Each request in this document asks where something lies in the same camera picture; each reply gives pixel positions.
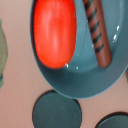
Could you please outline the tan gripper finger with teal pad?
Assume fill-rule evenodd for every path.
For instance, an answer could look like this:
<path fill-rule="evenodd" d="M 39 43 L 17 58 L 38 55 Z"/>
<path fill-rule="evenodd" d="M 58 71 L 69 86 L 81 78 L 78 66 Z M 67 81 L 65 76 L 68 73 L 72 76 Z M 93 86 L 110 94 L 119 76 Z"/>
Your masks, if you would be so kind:
<path fill-rule="evenodd" d="M 8 58 L 8 48 L 4 31 L 2 29 L 2 20 L 0 19 L 0 88 L 3 86 L 3 72 Z"/>

